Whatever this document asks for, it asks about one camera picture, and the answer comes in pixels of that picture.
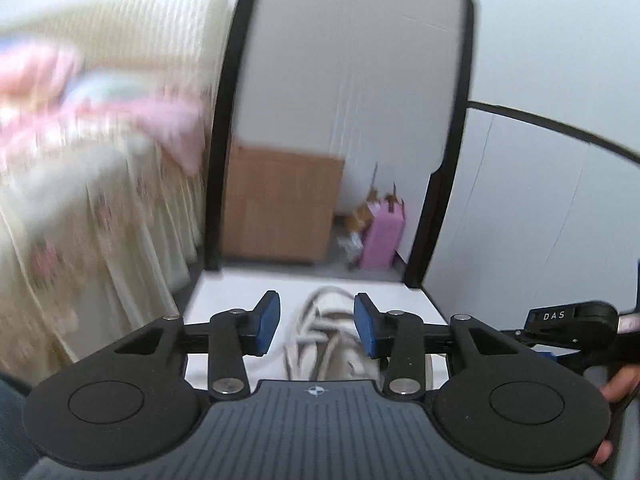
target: metal screw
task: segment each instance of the metal screw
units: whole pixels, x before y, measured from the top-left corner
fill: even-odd
[[[215,381],[211,387],[219,394],[231,395],[241,392],[244,388],[244,383],[235,377],[225,377]]]
[[[411,395],[420,390],[420,383],[415,379],[402,377],[391,381],[389,383],[389,389],[395,394]]]

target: pink box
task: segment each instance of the pink box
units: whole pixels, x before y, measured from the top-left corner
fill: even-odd
[[[361,269],[388,269],[404,231],[404,202],[369,203],[374,218],[364,235]]]

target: human hand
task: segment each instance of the human hand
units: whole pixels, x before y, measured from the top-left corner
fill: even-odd
[[[609,402],[619,402],[630,394],[640,383],[640,365],[627,365],[623,367],[613,378],[603,386],[600,391]],[[593,458],[593,465],[606,462],[613,453],[613,444],[605,440]]]

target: gray floor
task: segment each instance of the gray floor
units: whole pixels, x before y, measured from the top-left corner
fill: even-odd
[[[334,226],[331,241],[327,249],[326,258],[314,264],[296,264],[289,262],[263,262],[257,260],[228,259],[225,267],[231,269],[263,270],[265,272],[283,272],[299,276],[317,276],[320,278],[342,278],[347,280],[362,280],[372,282],[400,282],[404,273],[404,263],[396,258],[391,269],[362,270],[353,269],[347,263],[344,253],[338,245],[338,237],[344,236],[344,228]],[[204,266],[202,255],[197,262],[189,266],[191,283],[174,294],[175,304],[184,313],[193,289],[200,277]]]

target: white table top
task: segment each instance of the white table top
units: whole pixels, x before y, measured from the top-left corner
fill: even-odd
[[[185,323],[207,322],[211,316],[230,308],[251,310],[267,290],[280,295],[280,324],[270,350],[261,358],[246,356],[244,364],[252,389],[260,379],[286,378],[282,345],[298,309],[321,286],[334,285],[352,294],[366,292],[381,312],[404,310],[417,314],[424,322],[444,324],[445,321],[421,290],[411,290],[402,283],[358,282],[308,278],[245,270],[203,272],[185,314]],[[447,380],[447,368],[442,357],[433,356],[433,386],[439,388]],[[207,357],[190,355],[186,379],[196,388],[207,387]]]

